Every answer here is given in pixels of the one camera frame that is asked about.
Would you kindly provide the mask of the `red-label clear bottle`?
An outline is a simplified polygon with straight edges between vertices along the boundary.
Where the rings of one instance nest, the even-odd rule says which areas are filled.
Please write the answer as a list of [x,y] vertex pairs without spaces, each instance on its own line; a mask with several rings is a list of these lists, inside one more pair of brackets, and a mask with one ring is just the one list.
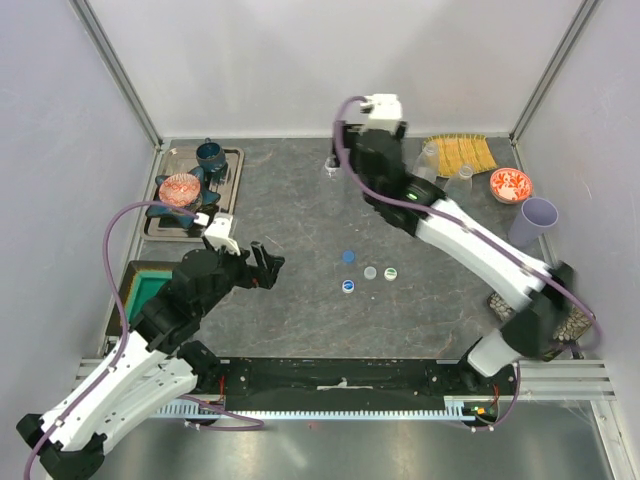
[[414,162],[412,174],[435,183],[439,173],[439,147],[434,141],[424,144],[421,153]]

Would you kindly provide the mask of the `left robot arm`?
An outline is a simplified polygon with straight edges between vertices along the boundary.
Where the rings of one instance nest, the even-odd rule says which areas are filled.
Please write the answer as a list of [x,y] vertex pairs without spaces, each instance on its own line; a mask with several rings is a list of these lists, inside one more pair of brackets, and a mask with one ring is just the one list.
[[175,265],[171,278],[132,320],[114,349],[56,407],[27,414],[16,429],[54,479],[88,479],[114,447],[161,407],[219,382],[217,357],[193,340],[201,320],[235,287],[270,289],[285,260],[254,242],[232,253],[206,245]]

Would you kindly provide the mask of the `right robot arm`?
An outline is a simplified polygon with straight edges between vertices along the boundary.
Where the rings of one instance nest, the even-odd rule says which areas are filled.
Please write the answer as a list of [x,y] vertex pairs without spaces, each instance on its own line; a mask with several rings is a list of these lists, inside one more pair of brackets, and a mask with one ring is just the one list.
[[434,246],[487,283],[511,308],[509,320],[462,357],[458,381],[483,392],[503,367],[542,359],[559,347],[554,334],[574,305],[574,271],[536,260],[482,227],[435,184],[410,174],[401,132],[334,124],[333,153],[363,198],[388,224]]

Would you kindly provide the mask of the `white bottle cap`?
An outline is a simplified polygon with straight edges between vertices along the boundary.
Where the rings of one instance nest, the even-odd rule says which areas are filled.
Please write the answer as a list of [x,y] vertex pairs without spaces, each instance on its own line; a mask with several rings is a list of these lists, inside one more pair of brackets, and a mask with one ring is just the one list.
[[363,271],[363,275],[367,280],[373,280],[377,276],[377,270],[373,266],[367,266]]

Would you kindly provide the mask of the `clear bottle blue-white cap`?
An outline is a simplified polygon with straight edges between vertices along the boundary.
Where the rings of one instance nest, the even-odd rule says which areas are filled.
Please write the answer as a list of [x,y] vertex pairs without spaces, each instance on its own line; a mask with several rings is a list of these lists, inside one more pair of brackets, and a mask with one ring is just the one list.
[[346,176],[334,155],[326,158],[320,177],[320,206],[329,216],[338,216],[347,200]]

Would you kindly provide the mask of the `blue bottle cap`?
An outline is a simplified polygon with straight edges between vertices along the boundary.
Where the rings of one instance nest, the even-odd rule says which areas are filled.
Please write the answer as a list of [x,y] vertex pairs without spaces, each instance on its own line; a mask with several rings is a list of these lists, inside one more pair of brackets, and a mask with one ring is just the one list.
[[344,251],[342,254],[342,260],[347,264],[353,263],[355,258],[355,253],[351,250]]

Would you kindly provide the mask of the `green-label Cestbon bottle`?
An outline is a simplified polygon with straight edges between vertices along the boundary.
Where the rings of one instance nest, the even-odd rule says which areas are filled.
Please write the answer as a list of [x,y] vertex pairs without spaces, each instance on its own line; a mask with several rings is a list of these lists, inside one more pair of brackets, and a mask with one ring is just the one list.
[[473,175],[473,166],[463,164],[459,170],[446,181],[444,192],[450,199],[457,203],[466,201],[472,192]]

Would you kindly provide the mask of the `green-white Cestbon cap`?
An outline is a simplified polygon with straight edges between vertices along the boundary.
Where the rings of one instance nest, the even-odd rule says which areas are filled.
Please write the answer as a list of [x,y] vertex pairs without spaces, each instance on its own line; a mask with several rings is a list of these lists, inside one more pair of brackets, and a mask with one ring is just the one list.
[[397,278],[397,275],[398,275],[397,270],[392,267],[386,268],[383,274],[384,278],[387,281],[394,281]]

